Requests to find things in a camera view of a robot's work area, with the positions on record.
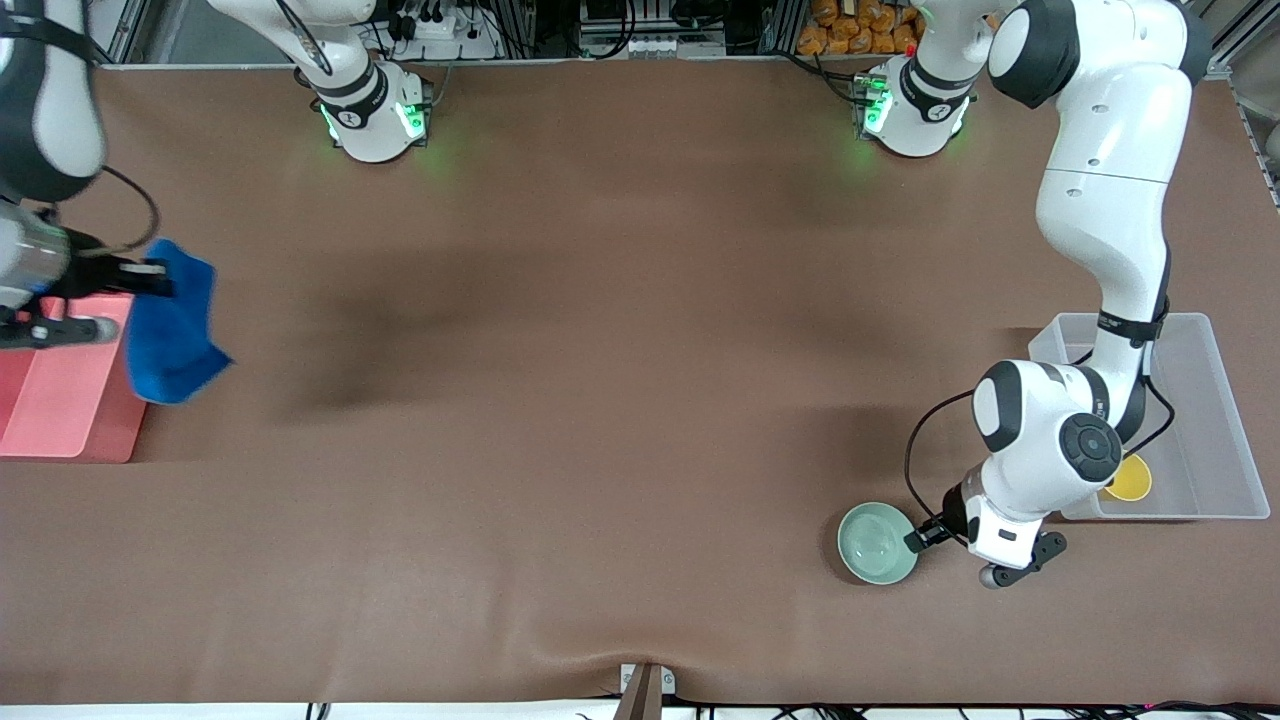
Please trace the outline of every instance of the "blue cloth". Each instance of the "blue cloth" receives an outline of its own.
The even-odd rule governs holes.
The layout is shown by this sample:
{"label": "blue cloth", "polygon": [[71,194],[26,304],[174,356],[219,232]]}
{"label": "blue cloth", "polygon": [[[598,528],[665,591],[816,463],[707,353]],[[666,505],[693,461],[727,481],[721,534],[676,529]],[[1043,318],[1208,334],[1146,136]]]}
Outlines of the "blue cloth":
{"label": "blue cloth", "polygon": [[147,402],[178,405],[216,378],[232,359],[209,337],[214,266],[157,240],[147,259],[164,260],[173,297],[138,295],[124,331],[124,357],[133,392]]}

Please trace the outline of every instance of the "white plastic container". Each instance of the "white plastic container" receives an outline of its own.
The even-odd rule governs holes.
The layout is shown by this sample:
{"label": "white plastic container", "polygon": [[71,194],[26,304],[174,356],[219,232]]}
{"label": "white plastic container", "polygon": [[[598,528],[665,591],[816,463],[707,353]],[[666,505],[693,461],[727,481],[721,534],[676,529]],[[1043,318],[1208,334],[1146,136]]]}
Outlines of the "white plastic container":
{"label": "white plastic container", "polygon": [[[1032,360],[1070,363],[1093,347],[1098,316],[1062,313],[1027,346]],[[1069,520],[1261,520],[1271,515],[1244,437],[1213,327],[1199,313],[1171,313],[1156,341],[1152,382],[1178,411],[1174,425],[1139,454],[1151,468],[1151,493],[1125,502],[1096,495],[1062,510]],[[1147,397],[1147,415],[1130,443],[1165,421]]]}

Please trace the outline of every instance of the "green bowl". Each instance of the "green bowl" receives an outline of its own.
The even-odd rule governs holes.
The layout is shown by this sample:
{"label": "green bowl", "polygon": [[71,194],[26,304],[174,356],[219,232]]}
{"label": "green bowl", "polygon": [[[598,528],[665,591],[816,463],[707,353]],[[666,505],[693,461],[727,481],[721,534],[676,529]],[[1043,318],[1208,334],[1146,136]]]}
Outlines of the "green bowl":
{"label": "green bowl", "polygon": [[864,502],[840,521],[836,544],[854,575],[873,585],[890,585],[911,574],[915,553],[902,538],[915,525],[902,511],[883,502]]}

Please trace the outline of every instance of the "yellow bowl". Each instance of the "yellow bowl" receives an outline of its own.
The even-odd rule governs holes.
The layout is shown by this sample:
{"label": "yellow bowl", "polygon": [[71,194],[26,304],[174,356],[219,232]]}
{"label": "yellow bowl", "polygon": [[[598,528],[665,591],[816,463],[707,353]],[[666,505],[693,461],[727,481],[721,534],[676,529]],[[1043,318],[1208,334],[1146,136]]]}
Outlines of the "yellow bowl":
{"label": "yellow bowl", "polygon": [[1107,487],[1102,488],[1101,497],[1103,500],[1135,502],[1147,497],[1149,492],[1151,468],[1147,466],[1146,460],[1142,457],[1130,455],[1120,462],[1120,469],[1116,470],[1115,479]]}

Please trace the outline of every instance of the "pink container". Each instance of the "pink container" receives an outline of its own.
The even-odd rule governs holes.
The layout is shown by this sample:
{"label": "pink container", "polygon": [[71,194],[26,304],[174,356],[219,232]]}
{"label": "pink container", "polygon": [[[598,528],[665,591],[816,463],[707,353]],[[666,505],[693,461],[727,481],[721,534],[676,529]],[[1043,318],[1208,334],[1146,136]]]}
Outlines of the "pink container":
{"label": "pink container", "polygon": [[0,352],[0,460],[128,462],[147,406],[124,369],[132,305],[128,295],[70,302],[70,315],[115,320],[111,342]]}

